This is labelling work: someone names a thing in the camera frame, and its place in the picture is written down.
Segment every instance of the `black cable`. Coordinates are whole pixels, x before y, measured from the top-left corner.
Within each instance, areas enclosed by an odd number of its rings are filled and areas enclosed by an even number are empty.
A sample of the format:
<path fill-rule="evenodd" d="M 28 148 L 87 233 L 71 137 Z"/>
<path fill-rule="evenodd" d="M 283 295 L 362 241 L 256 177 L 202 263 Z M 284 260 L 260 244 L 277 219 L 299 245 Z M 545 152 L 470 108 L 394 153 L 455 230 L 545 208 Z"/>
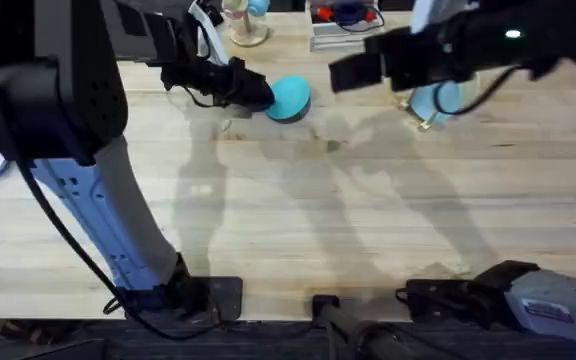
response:
<path fill-rule="evenodd" d="M 0 0 L 0 12 L 2 11 L 3 3 L 4 1 Z M 99 266 L 97 266 L 97 264 L 90 258 L 90 256 L 81 247 L 81 245 L 77 242 L 77 240 L 75 240 L 70 231 L 68 231 L 68 228 L 66 228 L 66 226 L 61 221 L 59 216 L 55 213 L 54 209 L 46 199 L 44 193 L 41 191 L 41 188 L 39 187 L 37 180 L 35 180 L 34 176 L 32 175 L 32 172 L 30 171 L 30 167 L 26 163 L 26 160 L 22 157 L 19 144 L 17 143 L 13 135 L 12 124 L 10 121 L 12 116 L 10 116 L 9 107 L 6 105 L 7 104 L 5 103 L 4 96 L 0 88 L 0 130 L 1 134 L 3 135 L 3 140 L 10 150 L 12 156 L 11 160 L 17 163 L 21 176 L 23 177 L 24 181 L 28 185 L 28 188 L 30 189 L 30 192 L 37 200 L 39 206 L 44 211 L 50 222 L 55 226 L 59 234 L 64 238 L 64 240 L 66 240 L 66 243 L 68 243 L 68 245 L 73 249 L 73 251 L 77 254 L 77 256 L 79 256 L 79 258 L 88 266 L 88 268 L 95 274 L 95 276 L 97 276 L 97 278 L 106 286 L 108 291 L 110 291 L 110 293 L 117 299 L 117 302 L 120 305 L 122 305 L 122 307 L 124 307 L 126 314 L 128 314 L 130 318 L 134 319 L 139 325 L 141 325 L 143 328 L 150 331 L 151 333 L 160 336 L 162 338 L 174 341 L 190 340 L 197 336 L 203 335 L 219 326 L 222 326 L 221 324 L 215 324 L 205 329 L 199 330 L 193 334 L 185 336 L 169 335 L 157 329 L 147 321 L 145 321 L 141 316 L 139 316 L 137 312 L 135 312 L 129 306 L 124 306 L 125 301 L 123 300 L 119 290 L 117 290 L 112 281 L 110 281 L 110 279 L 106 276 L 106 274 L 104 274 L 104 272 L 101 271 Z"/>
<path fill-rule="evenodd" d="M 408 337 L 411 338 L 411 339 L 416 340 L 417 342 L 420 342 L 420 343 L 428 346 L 429 348 L 431 348 L 431 349 L 433 349 L 433 350 L 435 350 L 435 351 L 437 351 L 437 352 L 440 352 L 440 353 L 443 353 L 443 354 L 446 354 L 446 355 L 450 355 L 451 357 L 453 357 L 453 358 L 455 358 L 455 359 L 458 359 L 458 360 L 470 360 L 469 358 L 461 355 L 460 353 L 458 353 L 458 352 L 456 352 L 456 351 L 454 351 L 454 350 L 452 350 L 452 349 L 449 349 L 449 348 L 447 348 L 447 347 L 441 346 L 441 345 L 436 344 L 436 343 L 434 343 L 434 342 L 432 342 L 432 341 L 430 341 L 430 340 L 428 340 L 428 339 L 425 339 L 425 338 L 423 338 L 423 337 L 421 337 L 421 336 L 419 336 L 419 335 L 416 335 L 416 334 L 414 334 L 414 333 L 412 333 L 412 332 L 410 332 L 410 331 L 402 328 L 401 326 L 399 326 L 399 325 L 397 325 L 397 324 L 389 323 L 389 324 L 387 324 L 386 326 L 388 326 L 388 327 L 394 329 L 395 331 L 398 331 L 398 332 L 400 332 L 400 333 L 408 336 Z"/>
<path fill-rule="evenodd" d="M 110 315 L 119 308 L 121 308 L 121 304 L 117 301 L 117 298 L 112 298 L 110 299 L 110 301 L 108 301 L 106 306 L 104 306 L 102 312 L 104 313 L 104 315 Z"/>
<path fill-rule="evenodd" d="M 208 104 L 204 104 L 204 103 L 200 102 L 199 100 L 197 100 L 195 95 L 190 91 L 190 89 L 188 89 L 187 86 L 185 86 L 185 85 L 180 85 L 180 86 L 182 89 L 186 90 L 188 95 L 190 95 L 190 97 L 192 98 L 192 102 L 194 102 L 195 105 L 199 106 L 200 108 L 210 109 L 210 108 L 216 107 L 215 105 L 208 105 Z"/>
<path fill-rule="evenodd" d="M 481 104 L 486 102 L 492 95 L 495 94 L 495 92 L 499 89 L 499 87 L 501 87 L 506 81 L 508 81 L 508 79 L 510 79 L 510 76 L 512 74 L 514 74 L 517 70 L 521 70 L 521 69 L 523 69 L 522 65 L 515 65 L 512 67 L 509 67 L 501 75 L 499 75 L 499 77 L 497 77 L 497 79 L 495 79 L 495 81 L 493 81 L 493 83 L 486 89 L 486 91 L 481 93 L 481 95 L 479 95 L 479 97 L 477 97 L 472 103 L 470 103 L 468 106 L 466 106 L 462 109 L 456 110 L 456 111 L 448 111 L 448 110 L 444 109 L 444 107 L 441 105 L 441 100 L 439 99 L 439 92 L 444 87 L 444 85 L 447 84 L 446 82 L 443 82 L 443 83 L 435 86 L 435 89 L 433 90 L 433 93 L 432 93 L 432 101 L 435 105 L 435 109 L 438 112 L 445 114 L 445 115 L 464 115 L 464 114 L 467 114 L 467 113 L 477 109 L 479 106 L 481 106 Z"/>
<path fill-rule="evenodd" d="M 371 26 L 371 27 L 363 29 L 363 30 L 349 29 L 346 27 L 346 25 L 342 25 L 340 23 L 337 23 L 337 26 L 339 26 L 340 28 L 342 28 L 343 30 L 345 30 L 349 33 L 365 33 L 365 32 L 372 31 L 372 30 L 379 29 L 379 28 L 386 26 L 386 20 L 384 19 L 384 16 L 381 13 L 381 11 L 379 11 L 374 6 L 366 6 L 366 8 L 369 9 L 370 11 L 374 12 L 375 15 L 377 15 L 379 17 L 379 20 L 381 21 L 381 23 L 379 25 Z"/>

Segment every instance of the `wooden table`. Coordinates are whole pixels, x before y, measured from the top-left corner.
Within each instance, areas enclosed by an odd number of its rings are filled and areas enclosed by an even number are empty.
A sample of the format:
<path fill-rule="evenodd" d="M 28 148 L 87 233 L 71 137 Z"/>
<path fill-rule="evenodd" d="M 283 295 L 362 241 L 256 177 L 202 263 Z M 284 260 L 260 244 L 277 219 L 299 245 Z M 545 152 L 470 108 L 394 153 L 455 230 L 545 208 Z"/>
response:
<path fill-rule="evenodd" d="M 341 54 L 309 53 L 303 16 L 268 22 L 258 48 L 224 43 L 269 81 L 310 81 L 312 109 L 294 125 L 199 109 L 167 95 L 156 69 L 121 66 L 152 212 L 192 273 L 244 279 L 246 319 L 306 319 L 319 293 L 405 319 L 393 290 L 406 279 L 473 277 L 504 259 L 576 276 L 575 65 L 538 83 L 516 75 L 475 114 L 422 134 L 387 85 L 332 94 L 327 64 Z M 0 179 L 0 317 L 101 318 L 108 298 L 17 171 Z"/>

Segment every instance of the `label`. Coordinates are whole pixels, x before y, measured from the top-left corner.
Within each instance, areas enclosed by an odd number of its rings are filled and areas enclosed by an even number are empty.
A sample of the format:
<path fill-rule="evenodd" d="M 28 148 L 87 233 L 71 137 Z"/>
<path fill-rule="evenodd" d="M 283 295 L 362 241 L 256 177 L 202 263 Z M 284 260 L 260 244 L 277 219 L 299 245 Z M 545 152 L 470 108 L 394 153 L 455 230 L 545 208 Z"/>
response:
<path fill-rule="evenodd" d="M 522 299 L 521 302 L 524 305 L 526 312 L 530 315 L 557 320 L 568 324 L 575 323 L 572 315 L 570 315 L 570 310 L 563 305 L 532 299 Z"/>

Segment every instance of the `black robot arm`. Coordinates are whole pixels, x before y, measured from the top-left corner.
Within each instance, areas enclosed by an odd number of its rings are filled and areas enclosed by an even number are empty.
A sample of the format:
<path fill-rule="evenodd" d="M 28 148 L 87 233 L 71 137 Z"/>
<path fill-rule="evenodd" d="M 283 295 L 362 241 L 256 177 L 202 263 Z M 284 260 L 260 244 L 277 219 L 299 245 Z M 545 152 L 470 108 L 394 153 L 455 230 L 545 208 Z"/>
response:
<path fill-rule="evenodd" d="M 576 1 L 480 0 L 479 8 L 411 34 L 400 28 L 365 40 L 366 51 L 330 65 L 333 91 L 391 80 L 401 91 L 472 78 L 516 65 L 534 80 L 560 59 L 576 61 Z"/>

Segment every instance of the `black mount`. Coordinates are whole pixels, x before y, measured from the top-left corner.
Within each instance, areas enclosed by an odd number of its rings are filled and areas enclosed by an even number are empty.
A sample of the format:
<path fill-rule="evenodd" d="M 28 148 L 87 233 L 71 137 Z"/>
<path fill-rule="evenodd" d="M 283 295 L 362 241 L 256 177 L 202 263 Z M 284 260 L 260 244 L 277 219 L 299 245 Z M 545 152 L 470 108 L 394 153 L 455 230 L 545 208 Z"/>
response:
<path fill-rule="evenodd" d="M 181 254 L 166 285 L 149 291 L 117 288 L 126 306 L 135 312 L 162 312 L 174 310 L 184 319 L 209 312 L 211 319 L 234 321 L 241 316 L 243 281 L 238 277 L 191 276 Z"/>
<path fill-rule="evenodd" d="M 500 323 L 512 329 L 523 328 L 508 307 L 504 293 L 512 282 L 539 266 L 519 261 L 504 261 L 474 280 L 412 279 L 396 292 L 408 306 L 415 323 L 436 323 L 454 318 L 489 329 Z"/>
<path fill-rule="evenodd" d="M 361 321 L 341 310 L 334 295 L 312 298 L 313 323 L 332 330 L 333 341 L 341 342 L 357 359 L 412 360 L 419 357 L 402 345 L 385 323 Z"/>

